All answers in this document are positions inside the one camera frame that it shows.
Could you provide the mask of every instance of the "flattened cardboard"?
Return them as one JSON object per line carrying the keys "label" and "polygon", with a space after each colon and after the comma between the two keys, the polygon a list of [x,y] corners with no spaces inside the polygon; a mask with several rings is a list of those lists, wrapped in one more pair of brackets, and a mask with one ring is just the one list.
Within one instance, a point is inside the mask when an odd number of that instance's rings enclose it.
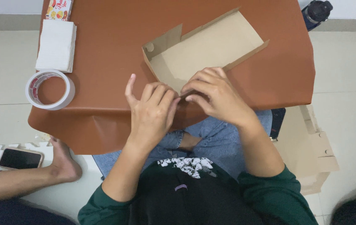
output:
{"label": "flattened cardboard", "polygon": [[301,183],[303,195],[321,192],[330,172],[339,170],[327,135],[318,128],[310,105],[286,108],[274,145]]}
{"label": "flattened cardboard", "polygon": [[235,8],[181,36],[182,24],[142,46],[154,76],[178,93],[199,70],[220,66],[230,70],[261,51],[263,42]]}

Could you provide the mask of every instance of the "white paper napkin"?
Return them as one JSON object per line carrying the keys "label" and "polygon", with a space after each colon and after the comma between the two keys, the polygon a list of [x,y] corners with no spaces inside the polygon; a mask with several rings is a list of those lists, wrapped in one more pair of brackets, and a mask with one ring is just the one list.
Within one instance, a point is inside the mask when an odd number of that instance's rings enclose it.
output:
{"label": "white paper napkin", "polygon": [[36,69],[71,73],[74,61],[76,26],[73,22],[43,20]]}

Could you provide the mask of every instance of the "table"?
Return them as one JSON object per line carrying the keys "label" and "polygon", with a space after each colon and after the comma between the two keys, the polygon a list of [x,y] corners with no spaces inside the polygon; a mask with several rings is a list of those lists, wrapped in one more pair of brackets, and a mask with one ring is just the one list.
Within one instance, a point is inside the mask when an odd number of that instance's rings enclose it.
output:
{"label": "table", "polygon": [[[43,3],[44,18],[49,0]],[[186,34],[234,9],[270,40],[267,48],[228,71],[228,78],[255,110],[311,103],[314,85],[313,50],[296,0],[180,0],[74,1],[70,21],[77,25],[73,73],[73,101],[48,111],[32,107],[31,127],[54,135],[75,154],[103,154],[120,150],[130,133],[130,108],[124,96],[132,73],[134,94],[155,82],[144,62],[141,46],[183,23]],[[46,80],[40,99],[55,102],[64,92],[58,79]],[[195,104],[180,104],[173,128],[204,119]]]}

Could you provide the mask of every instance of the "dark shorts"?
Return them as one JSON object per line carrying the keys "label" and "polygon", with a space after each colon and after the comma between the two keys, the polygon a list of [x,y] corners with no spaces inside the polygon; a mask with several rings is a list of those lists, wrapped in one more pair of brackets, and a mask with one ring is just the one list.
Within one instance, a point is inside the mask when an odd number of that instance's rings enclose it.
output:
{"label": "dark shorts", "polygon": [[65,217],[36,209],[19,202],[17,198],[0,201],[0,225],[74,225]]}

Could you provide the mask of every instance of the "blue jeans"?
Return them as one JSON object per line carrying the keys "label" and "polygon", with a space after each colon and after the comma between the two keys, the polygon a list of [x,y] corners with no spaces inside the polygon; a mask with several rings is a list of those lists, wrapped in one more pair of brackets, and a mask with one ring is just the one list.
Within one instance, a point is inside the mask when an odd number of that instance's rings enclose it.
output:
{"label": "blue jeans", "polygon": [[[272,123],[271,110],[256,111],[255,113],[263,125],[265,132],[270,135]],[[183,130],[167,133],[150,152],[142,171],[154,161],[172,158],[173,156],[188,156],[187,152],[177,149],[181,144],[184,131],[190,133],[192,136],[202,138],[194,147],[190,157],[206,157],[235,179],[237,179],[242,171],[246,171],[238,130],[234,125],[211,116]],[[120,153],[121,150],[93,156],[104,177],[108,175]]]}

